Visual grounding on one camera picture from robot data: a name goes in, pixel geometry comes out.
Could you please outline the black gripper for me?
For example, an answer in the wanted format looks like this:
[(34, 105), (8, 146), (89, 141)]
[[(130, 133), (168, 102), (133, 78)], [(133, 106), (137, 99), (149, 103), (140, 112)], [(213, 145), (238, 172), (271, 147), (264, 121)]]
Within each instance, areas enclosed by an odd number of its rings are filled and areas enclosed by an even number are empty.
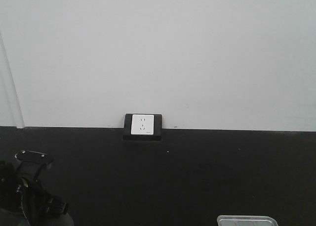
[(0, 209), (26, 221), (57, 219), (68, 213), (69, 204), (46, 191), (40, 182), (42, 170), (53, 157), (40, 152), (20, 150), (15, 154), (19, 165), (0, 162)]

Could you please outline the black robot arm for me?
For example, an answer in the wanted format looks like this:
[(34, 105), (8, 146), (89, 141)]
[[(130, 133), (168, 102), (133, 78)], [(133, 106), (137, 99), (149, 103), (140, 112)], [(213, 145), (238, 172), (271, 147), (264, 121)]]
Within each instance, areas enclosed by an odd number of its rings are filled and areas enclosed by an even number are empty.
[(50, 168), (52, 156), (20, 150), (12, 163), (0, 162), (0, 209), (21, 219), (20, 226), (73, 226), (69, 204), (49, 193), (40, 181), (40, 174)]

